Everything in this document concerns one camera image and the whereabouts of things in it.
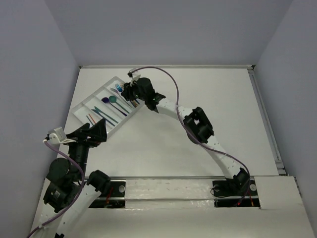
gray wall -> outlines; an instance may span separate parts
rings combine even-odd
[[[78,74],[42,0],[0,1],[0,237],[26,237]]]
[[[282,160],[317,235],[317,1],[294,0],[256,66]]]
[[[256,64],[291,0],[46,0],[80,65]]]

spoon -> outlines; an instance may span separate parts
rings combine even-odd
[[[123,106],[121,106],[119,103],[117,103],[117,97],[116,96],[110,96],[109,97],[109,102],[111,103],[116,103],[119,107],[121,107],[124,111],[129,113]]]
[[[106,104],[109,103],[111,106],[113,106],[114,108],[116,108],[119,112],[121,112],[122,114],[124,114],[125,116],[127,116],[126,113],[124,113],[123,111],[121,111],[120,109],[118,109],[117,107],[115,107],[113,104],[111,104],[109,98],[104,97],[104,98],[101,99],[101,101],[103,101],[103,102],[106,103]]]

wall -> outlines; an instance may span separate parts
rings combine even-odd
[[[0,237],[26,237],[78,67],[45,2],[0,1]]]
[[[291,0],[46,0],[80,65],[256,64]]]
[[[317,1],[294,0],[256,66],[289,174],[297,177],[317,235]]]

green spoon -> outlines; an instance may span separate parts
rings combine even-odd
[[[119,103],[117,103],[117,97],[116,96],[110,96],[109,97],[109,102],[116,103],[119,107],[122,108],[122,110],[125,110],[127,113],[129,113],[128,110],[126,110],[123,106],[121,106]]]

purple cable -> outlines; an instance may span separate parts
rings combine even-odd
[[[222,151],[220,151],[220,150],[212,149],[211,147],[209,147],[209,146],[207,146],[207,145],[205,145],[205,144],[200,143],[200,142],[196,139],[196,137],[185,127],[185,125],[184,125],[184,123],[183,123],[183,121],[182,121],[182,118],[181,118],[181,116],[180,116],[179,109],[178,109],[178,106],[179,106],[179,105],[178,105],[178,102],[179,102],[179,90],[178,90],[178,86],[177,86],[176,80],[173,78],[172,75],[170,75],[170,74],[169,74],[167,71],[165,71],[164,69],[159,68],[159,67],[155,67],[155,66],[145,66],[145,67],[137,68],[137,69],[131,71],[131,73],[134,73],[134,72],[136,72],[136,71],[139,71],[139,70],[141,70],[141,69],[146,69],[146,68],[158,69],[158,70],[160,70],[160,71],[166,73],[166,74],[173,80],[173,82],[174,82],[174,84],[175,84],[175,87],[176,87],[176,95],[177,95],[177,96],[176,96],[176,114],[177,114],[177,117],[178,117],[178,120],[179,120],[180,124],[181,124],[182,127],[185,129],[185,131],[187,132],[187,134],[190,135],[190,136],[192,137],[192,139],[193,139],[197,144],[199,144],[200,146],[204,147],[205,149],[210,150],[210,151],[213,151],[213,152],[216,152],[216,153],[219,153],[219,154],[222,154],[222,155],[227,156],[227,157],[233,159],[234,161],[238,162],[240,165],[242,165],[242,166],[246,169],[246,171],[247,171],[247,173],[248,173],[248,175],[249,175],[249,177],[250,177],[250,172],[249,172],[247,166],[246,166],[244,163],[242,163],[240,160],[236,159],[236,158],[233,157],[232,155],[229,155],[229,154],[227,154],[227,153],[225,153],[225,152],[222,152]],[[244,193],[243,196],[239,199],[239,201],[238,201],[235,205],[233,205],[233,207],[236,207],[238,204],[240,204],[241,201],[244,199],[244,197],[248,194],[250,184],[251,184],[251,180],[249,179],[249,181],[248,181],[248,187],[247,187],[245,193]]]
[[[55,152],[57,152],[58,154],[64,156],[69,162],[71,162],[80,172],[81,174],[81,184],[80,184],[80,187],[79,187],[79,191],[78,193],[76,194],[74,200],[66,207],[64,208],[64,210],[61,211],[61,213],[57,214],[55,217],[47,220],[46,222],[44,222],[43,224],[41,224],[40,226],[45,226],[47,225],[48,223],[51,223],[52,221],[55,221],[57,218],[59,218],[61,215],[63,215],[75,202],[76,200],[78,199],[81,191],[83,190],[83,187],[85,185],[85,174],[84,174],[84,171],[81,169],[81,167],[73,160],[71,159],[68,155],[64,154],[63,152],[59,151],[58,149],[54,148],[53,146],[51,146],[47,141],[44,141],[44,144],[49,147],[51,150],[54,150]],[[37,230],[40,229],[40,226],[38,227],[35,227],[31,233],[27,236],[27,238],[30,238]]]

